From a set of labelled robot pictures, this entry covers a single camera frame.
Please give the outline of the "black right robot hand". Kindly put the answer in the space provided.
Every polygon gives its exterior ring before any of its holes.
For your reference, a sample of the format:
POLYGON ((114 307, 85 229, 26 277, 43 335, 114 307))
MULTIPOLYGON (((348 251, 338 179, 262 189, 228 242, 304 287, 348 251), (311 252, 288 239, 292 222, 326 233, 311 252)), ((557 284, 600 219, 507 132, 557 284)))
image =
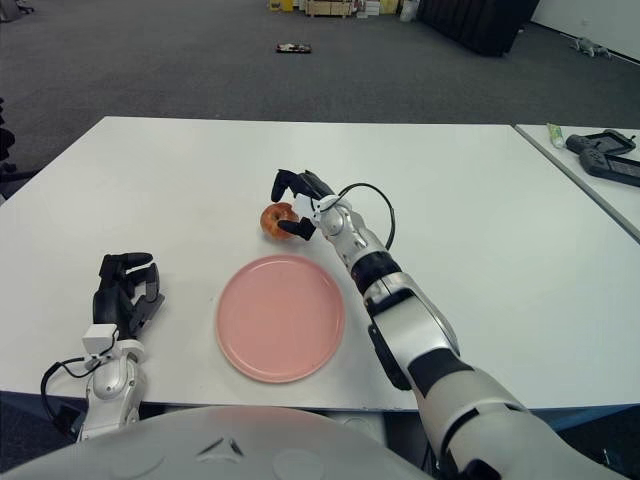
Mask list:
POLYGON ((322 201, 326 197, 336 199, 337 196, 309 170, 295 173, 279 169, 273 182, 271 200, 279 202, 287 190, 293 194, 293 203, 289 207, 290 213, 276 220, 277 230, 309 240, 319 225, 322 201))

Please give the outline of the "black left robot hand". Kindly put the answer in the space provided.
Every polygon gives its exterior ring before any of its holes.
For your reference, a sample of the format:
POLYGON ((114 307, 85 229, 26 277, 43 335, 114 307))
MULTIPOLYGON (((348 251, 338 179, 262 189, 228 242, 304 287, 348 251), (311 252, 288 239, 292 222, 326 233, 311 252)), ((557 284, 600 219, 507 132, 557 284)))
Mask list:
POLYGON ((120 340, 136 340, 164 301, 153 255, 146 252, 107 254, 93 296, 93 323, 114 324, 120 340))

